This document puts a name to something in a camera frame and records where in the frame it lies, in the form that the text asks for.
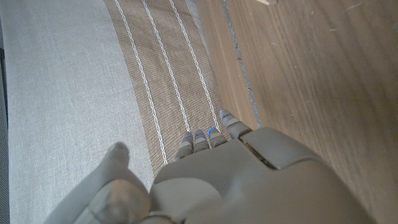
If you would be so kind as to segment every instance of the gray fabric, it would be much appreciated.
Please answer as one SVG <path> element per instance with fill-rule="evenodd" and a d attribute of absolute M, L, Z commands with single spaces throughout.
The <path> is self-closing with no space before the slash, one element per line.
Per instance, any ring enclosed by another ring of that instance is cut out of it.
<path fill-rule="evenodd" d="M 102 0 L 3 0 L 11 223 L 40 223 L 123 141 L 153 181 L 136 98 Z"/>
<path fill-rule="evenodd" d="M 185 3 L 187 4 L 188 10 L 192 15 L 192 18 L 193 18 L 193 21 L 194 21 L 196 27 L 198 28 L 200 38 L 203 41 L 203 45 L 206 48 L 206 52 L 207 52 L 207 54 L 209 54 L 209 50 L 207 49 L 207 44 L 206 44 L 206 40 L 205 40 L 205 34 L 203 33 L 203 27 L 202 27 L 201 21 L 200 21 L 200 16 L 199 16 L 199 11 L 197 8 L 196 0 L 185 0 Z"/>
<path fill-rule="evenodd" d="M 0 69 L 0 224 L 9 222 L 7 116 L 2 69 Z"/>

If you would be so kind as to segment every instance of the wooden plank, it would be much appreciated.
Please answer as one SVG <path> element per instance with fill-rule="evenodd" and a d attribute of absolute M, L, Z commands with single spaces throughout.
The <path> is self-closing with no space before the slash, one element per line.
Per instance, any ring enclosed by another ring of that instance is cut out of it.
<path fill-rule="evenodd" d="M 249 127 L 256 129 L 256 119 L 240 65 L 236 60 L 221 1 L 200 1 L 197 2 L 197 8 L 223 106 Z"/>
<path fill-rule="evenodd" d="M 398 1 L 226 2 L 263 125 L 319 153 L 378 222 L 398 220 Z"/>

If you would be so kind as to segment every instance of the robot finger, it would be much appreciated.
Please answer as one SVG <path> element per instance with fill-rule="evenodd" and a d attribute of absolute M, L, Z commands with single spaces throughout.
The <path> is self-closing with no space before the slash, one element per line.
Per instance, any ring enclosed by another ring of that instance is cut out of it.
<path fill-rule="evenodd" d="M 220 118 L 229 131 L 232 139 L 239 139 L 242 135 L 252 131 L 247 125 L 242 123 L 242 121 L 236 119 L 229 111 L 221 110 Z"/>
<path fill-rule="evenodd" d="M 197 130 L 195 133 L 195 140 L 193 142 L 193 153 L 209 148 L 205 133 L 201 129 Z"/>
<path fill-rule="evenodd" d="M 227 142 L 226 138 L 214 127 L 207 131 L 207 135 L 209 135 L 211 148 L 213 149 Z"/>
<path fill-rule="evenodd" d="M 180 146 L 178 147 L 178 151 L 177 151 L 173 161 L 177 161 L 179 159 L 184 158 L 185 156 L 192 154 L 192 152 L 193 152 L 192 146 L 193 146 L 192 134 L 191 134 L 191 132 L 187 131 L 182 136 Z"/>
<path fill-rule="evenodd" d="M 126 168 L 129 166 L 129 149 L 122 142 L 117 142 L 109 147 L 101 162 L 106 162 L 111 159 L 116 159 Z"/>

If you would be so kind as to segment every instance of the robotic hand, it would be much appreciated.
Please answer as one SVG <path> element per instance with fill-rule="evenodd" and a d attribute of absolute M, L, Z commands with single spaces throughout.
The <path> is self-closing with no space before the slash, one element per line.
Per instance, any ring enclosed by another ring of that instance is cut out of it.
<path fill-rule="evenodd" d="M 270 129 L 251 130 L 226 110 L 217 129 L 184 134 L 148 194 L 116 143 L 45 223 L 372 223 L 309 148 Z"/>

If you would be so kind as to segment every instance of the blue fingertip sensor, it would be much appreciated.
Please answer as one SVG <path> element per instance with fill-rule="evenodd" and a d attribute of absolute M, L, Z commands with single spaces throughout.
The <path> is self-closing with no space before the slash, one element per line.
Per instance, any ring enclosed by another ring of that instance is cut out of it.
<path fill-rule="evenodd" d="M 214 129 L 214 127 L 209 128 L 209 130 L 207 131 L 207 134 L 210 134 L 210 131 L 213 129 Z"/>

